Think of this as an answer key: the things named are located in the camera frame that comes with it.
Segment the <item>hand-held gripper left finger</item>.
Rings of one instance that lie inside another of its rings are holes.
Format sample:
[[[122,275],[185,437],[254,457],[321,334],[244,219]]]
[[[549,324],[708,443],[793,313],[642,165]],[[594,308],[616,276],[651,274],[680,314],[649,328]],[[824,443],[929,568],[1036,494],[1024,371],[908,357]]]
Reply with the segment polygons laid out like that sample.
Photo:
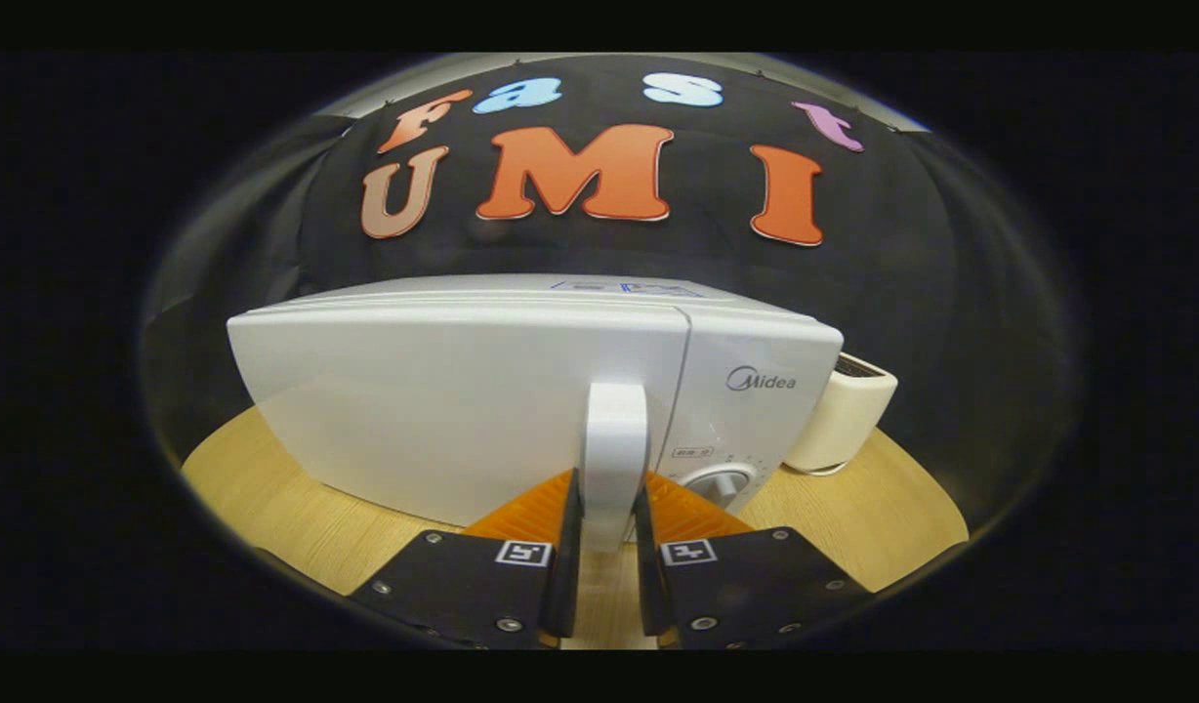
[[[353,603],[440,648],[558,649],[574,627],[582,516],[570,469],[462,531],[421,531]]]

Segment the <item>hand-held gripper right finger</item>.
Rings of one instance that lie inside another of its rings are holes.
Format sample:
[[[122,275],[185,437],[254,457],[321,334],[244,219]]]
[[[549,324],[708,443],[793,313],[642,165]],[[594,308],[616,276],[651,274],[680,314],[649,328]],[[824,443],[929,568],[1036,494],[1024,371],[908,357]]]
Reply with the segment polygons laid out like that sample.
[[[757,529],[650,475],[634,506],[641,626],[658,648],[800,648],[875,596],[793,525]]]

